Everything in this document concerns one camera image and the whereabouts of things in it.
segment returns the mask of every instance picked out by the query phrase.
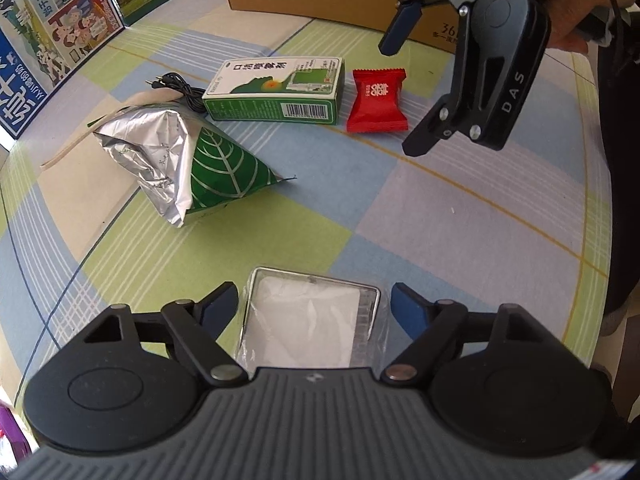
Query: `purple object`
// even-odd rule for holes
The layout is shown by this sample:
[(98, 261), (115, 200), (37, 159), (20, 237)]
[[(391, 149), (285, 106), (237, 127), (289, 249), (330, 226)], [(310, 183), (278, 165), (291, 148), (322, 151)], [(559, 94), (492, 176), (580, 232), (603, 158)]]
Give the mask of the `purple object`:
[(15, 421), (11, 409), (6, 406), (0, 406), (0, 430), (9, 439), (11, 449), (14, 450), (15, 461), (18, 464), (31, 454), (31, 446)]

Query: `silver foil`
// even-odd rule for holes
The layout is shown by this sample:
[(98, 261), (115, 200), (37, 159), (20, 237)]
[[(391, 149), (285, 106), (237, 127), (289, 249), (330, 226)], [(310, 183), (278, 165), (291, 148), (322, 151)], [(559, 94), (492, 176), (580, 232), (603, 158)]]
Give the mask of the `silver foil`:
[(191, 163), (203, 126), (201, 117), (171, 102), (125, 108), (94, 135), (136, 177), (160, 215), (180, 227), (193, 203)]

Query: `small snack packet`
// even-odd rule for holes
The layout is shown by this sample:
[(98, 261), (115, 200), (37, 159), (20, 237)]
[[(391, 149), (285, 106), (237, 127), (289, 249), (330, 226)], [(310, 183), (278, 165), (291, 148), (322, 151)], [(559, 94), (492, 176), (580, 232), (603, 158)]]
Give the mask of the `small snack packet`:
[(347, 120), (347, 131), (364, 134), (408, 130), (406, 117), (398, 107), (405, 78), (404, 68), (354, 70), (358, 95)]

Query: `person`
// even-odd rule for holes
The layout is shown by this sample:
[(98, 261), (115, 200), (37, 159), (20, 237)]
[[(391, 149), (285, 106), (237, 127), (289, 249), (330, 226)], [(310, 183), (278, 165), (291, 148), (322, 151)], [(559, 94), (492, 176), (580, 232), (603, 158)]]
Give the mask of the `person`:
[[(618, 0), (629, 7), (636, 0)], [(587, 54), (588, 45), (575, 27), (595, 7), (610, 7), (609, 0), (550, 0), (552, 31), (548, 46)], [(640, 280), (640, 65), (630, 63), (613, 78), (614, 48), (600, 48), (600, 126), (611, 175), (613, 216), (609, 285), (601, 335), (610, 335), (622, 322), (626, 300)]]

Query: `plastic packaging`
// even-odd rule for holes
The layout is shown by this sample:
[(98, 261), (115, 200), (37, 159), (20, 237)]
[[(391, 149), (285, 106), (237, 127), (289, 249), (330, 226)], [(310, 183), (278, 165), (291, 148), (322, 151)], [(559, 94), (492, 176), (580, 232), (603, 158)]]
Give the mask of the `plastic packaging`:
[(408, 121), (399, 108), (404, 68), (354, 70), (358, 89), (356, 101), (347, 120), (349, 133), (404, 132)]
[(250, 374), (257, 367), (381, 367), (389, 308), (379, 288), (258, 267), (245, 298), (236, 360)]

